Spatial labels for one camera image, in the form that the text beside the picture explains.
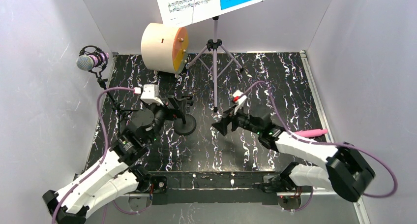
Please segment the black round-base mic stand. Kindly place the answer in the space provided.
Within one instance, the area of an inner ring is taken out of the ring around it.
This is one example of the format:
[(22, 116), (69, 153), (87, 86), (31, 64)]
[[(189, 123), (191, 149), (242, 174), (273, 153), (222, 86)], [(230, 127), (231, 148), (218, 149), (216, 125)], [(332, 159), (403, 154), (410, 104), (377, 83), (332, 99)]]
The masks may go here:
[(194, 101), (192, 96), (174, 98), (175, 116), (173, 123), (174, 132), (178, 135), (190, 135), (196, 129), (196, 119), (190, 114), (190, 107)]

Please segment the pink microphone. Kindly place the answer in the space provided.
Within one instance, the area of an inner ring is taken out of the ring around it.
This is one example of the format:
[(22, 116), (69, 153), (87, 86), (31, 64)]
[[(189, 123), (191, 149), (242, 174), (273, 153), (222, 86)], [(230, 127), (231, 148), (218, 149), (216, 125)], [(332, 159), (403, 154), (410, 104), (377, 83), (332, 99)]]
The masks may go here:
[(311, 130), (302, 130), (295, 132), (296, 135), (312, 138), (312, 137), (319, 137), (328, 133), (327, 129), (311, 129)]

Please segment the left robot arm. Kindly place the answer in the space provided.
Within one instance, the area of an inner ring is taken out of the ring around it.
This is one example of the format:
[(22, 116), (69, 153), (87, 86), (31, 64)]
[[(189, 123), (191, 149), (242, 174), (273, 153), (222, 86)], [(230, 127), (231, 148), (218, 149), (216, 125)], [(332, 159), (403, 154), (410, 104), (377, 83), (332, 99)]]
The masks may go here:
[(92, 167), (58, 191), (43, 194), (52, 223), (83, 224), (97, 209), (121, 195), (152, 193), (157, 183), (138, 160), (157, 141), (166, 121), (173, 121), (179, 135), (195, 130), (196, 120), (189, 113), (193, 103), (192, 96), (168, 96), (135, 110), (125, 129)]

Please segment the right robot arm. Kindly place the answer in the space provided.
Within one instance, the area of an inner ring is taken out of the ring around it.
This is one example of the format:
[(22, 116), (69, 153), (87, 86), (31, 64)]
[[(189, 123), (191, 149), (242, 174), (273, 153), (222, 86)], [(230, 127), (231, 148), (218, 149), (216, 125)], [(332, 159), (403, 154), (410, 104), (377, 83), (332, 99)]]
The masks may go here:
[(264, 192), (291, 191), (298, 187), (318, 187), (336, 192), (343, 199), (356, 202), (376, 174), (359, 151), (343, 146), (318, 145), (315, 140), (301, 136), (292, 137), (284, 127), (272, 122), (270, 113), (251, 115), (243, 109), (232, 107), (212, 127), (222, 135), (238, 128), (258, 135), (265, 148), (296, 156), (312, 163), (290, 163), (278, 175), (263, 183), (254, 184)]

